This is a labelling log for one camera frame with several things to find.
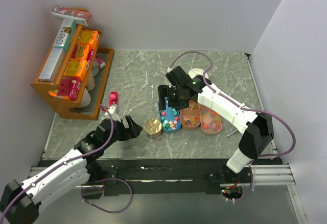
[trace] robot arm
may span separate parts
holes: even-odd
[[[173,87],[158,86],[160,110],[166,108],[165,97],[168,98],[168,105],[175,109],[189,107],[189,100],[192,99],[219,113],[243,135],[238,149],[226,164],[227,168],[232,171],[230,174],[239,173],[250,161],[257,159],[273,139],[270,115],[241,110],[241,108],[246,108],[244,104],[232,99],[206,79],[216,91],[213,92],[206,86],[202,75],[191,78],[180,66],[177,66],[168,72],[166,77]]]
[[[114,142],[139,136],[143,128],[130,116],[125,117],[129,125],[125,128],[116,113],[116,106],[111,106],[108,112],[113,123],[110,119],[104,119],[95,131],[81,139],[56,163],[20,184],[15,180],[7,184],[0,201],[0,211],[4,213],[8,205],[11,205],[5,213],[10,224],[33,223],[39,213],[60,196],[78,185],[98,180],[102,169],[96,159]]]

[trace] blue tray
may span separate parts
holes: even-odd
[[[162,114],[161,114],[162,111],[159,111],[159,117],[160,117],[160,121],[161,121],[161,124],[162,124],[162,130],[167,132],[167,133],[177,132],[177,131],[179,131],[179,129],[181,127],[180,113],[179,113],[178,110],[176,110],[177,115],[175,115],[173,109],[171,107],[168,107],[167,97],[165,97],[165,102],[166,102],[166,109],[163,110],[163,111],[166,113],[166,115],[162,116]],[[174,130],[172,128],[165,129],[165,127],[163,125],[164,121],[165,120],[167,120],[168,122],[169,121],[174,121],[176,116],[178,116],[178,118],[179,118],[179,120],[177,121],[177,124],[175,125],[176,129],[174,129]]]

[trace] white wall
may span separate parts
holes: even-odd
[[[266,109],[285,118],[297,145],[285,156],[309,223],[327,223],[327,0],[282,0],[251,56]],[[276,126],[279,151],[290,136]]]
[[[41,0],[0,0],[0,194],[26,178],[41,157],[54,116],[30,83],[55,26]]]
[[[252,53],[281,0],[43,0],[87,8],[116,49]]]

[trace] teal box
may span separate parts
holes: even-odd
[[[64,19],[60,26],[59,32],[55,39],[53,47],[63,48],[65,52],[68,51],[69,45],[71,44],[72,37],[76,30],[76,23],[72,19]]]

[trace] marble countertop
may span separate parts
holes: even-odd
[[[108,104],[110,92],[119,94],[120,116],[130,115],[140,126],[147,119],[158,117],[159,84],[168,84],[165,73],[170,63],[183,51],[116,51],[103,98]],[[253,83],[246,56],[242,53],[205,52],[213,61],[209,79],[222,91],[244,102],[251,108],[260,108],[259,97]],[[186,72],[191,68],[207,69],[209,63],[198,54],[187,54],[178,62]],[[98,121],[72,120],[56,116],[45,159],[59,159],[90,131],[95,130]],[[103,158],[229,158],[237,149],[241,134],[236,132],[226,137],[234,127],[222,118],[223,129],[216,136],[207,136],[201,129],[185,130],[162,134],[149,139],[143,130],[136,139],[115,142],[104,153]],[[265,153],[271,152],[269,145]]]

